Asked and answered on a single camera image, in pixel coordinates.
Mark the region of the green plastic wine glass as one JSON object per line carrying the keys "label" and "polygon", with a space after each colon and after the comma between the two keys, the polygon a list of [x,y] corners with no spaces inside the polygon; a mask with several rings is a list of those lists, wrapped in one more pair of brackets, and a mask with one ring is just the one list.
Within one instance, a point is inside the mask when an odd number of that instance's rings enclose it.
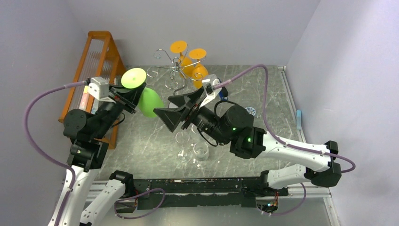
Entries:
{"label": "green plastic wine glass", "polygon": [[163,108],[164,105],[158,93],[145,85],[146,78],[147,73],[144,69],[132,68],[122,75],[121,84],[128,89],[136,89],[144,86],[137,106],[144,116],[154,118],[157,115],[153,110],[155,108]]}

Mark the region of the orange plastic wine glass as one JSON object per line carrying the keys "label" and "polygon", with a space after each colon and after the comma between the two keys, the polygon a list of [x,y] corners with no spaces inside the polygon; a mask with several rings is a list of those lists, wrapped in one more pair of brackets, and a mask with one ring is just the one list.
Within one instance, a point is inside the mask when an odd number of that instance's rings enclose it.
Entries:
{"label": "orange plastic wine glass", "polygon": [[175,54],[179,54],[179,67],[183,71],[183,73],[187,76],[192,75],[192,71],[194,70],[194,66],[191,65],[192,61],[187,56],[188,53],[188,44],[183,40],[175,41],[170,46],[170,51]]}
{"label": "orange plastic wine glass", "polygon": [[202,87],[202,80],[209,75],[206,67],[201,64],[201,61],[205,59],[206,55],[207,52],[202,48],[196,48],[189,52],[189,57],[196,60],[196,64],[194,65],[194,69],[190,75],[192,83],[196,89]]}

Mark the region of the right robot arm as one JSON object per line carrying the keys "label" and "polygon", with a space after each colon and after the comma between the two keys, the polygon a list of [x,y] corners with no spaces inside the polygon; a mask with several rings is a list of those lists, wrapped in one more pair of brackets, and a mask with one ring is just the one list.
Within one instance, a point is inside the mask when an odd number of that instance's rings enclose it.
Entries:
{"label": "right robot arm", "polygon": [[340,164],[335,162],[335,142],[311,145],[280,138],[255,127],[253,115],[237,103],[232,103],[222,116],[218,116],[215,110],[206,107],[218,94],[218,91],[207,93],[198,89],[170,96],[168,99],[174,104],[173,108],[155,108],[153,111],[170,131],[194,125],[200,133],[214,139],[215,145],[229,145],[230,152],[239,158],[272,157],[290,161],[290,167],[262,173],[258,188],[264,195],[302,182],[321,187],[337,185],[342,172]]}

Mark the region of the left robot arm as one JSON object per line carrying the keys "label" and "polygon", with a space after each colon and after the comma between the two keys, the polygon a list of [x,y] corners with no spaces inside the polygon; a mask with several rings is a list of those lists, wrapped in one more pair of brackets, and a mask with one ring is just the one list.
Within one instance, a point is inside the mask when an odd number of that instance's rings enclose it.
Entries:
{"label": "left robot arm", "polygon": [[93,226],[118,199],[138,194],[133,175],[117,170],[110,175],[105,189],[85,207],[87,195],[109,148],[102,138],[117,125],[123,111],[135,113],[146,83],[128,89],[92,78],[87,87],[88,94],[102,104],[95,113],[72,109],[64,118],[64,136],[72,145],[65,164],[66,179],[50,226]]}

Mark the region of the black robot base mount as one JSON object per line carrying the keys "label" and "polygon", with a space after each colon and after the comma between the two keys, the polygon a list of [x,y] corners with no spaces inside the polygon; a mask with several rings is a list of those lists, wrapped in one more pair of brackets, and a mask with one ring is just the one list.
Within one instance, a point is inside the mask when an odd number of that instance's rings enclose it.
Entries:
{"label": "black robot base mount", "polygon": [[240,206],[256,207],[258,197],[287,196],[288,189],[268,188],[260,177],[197,178],[197,179],[135,179],[134,187],[122,195],[137,198],[139,210],[159,206]]}

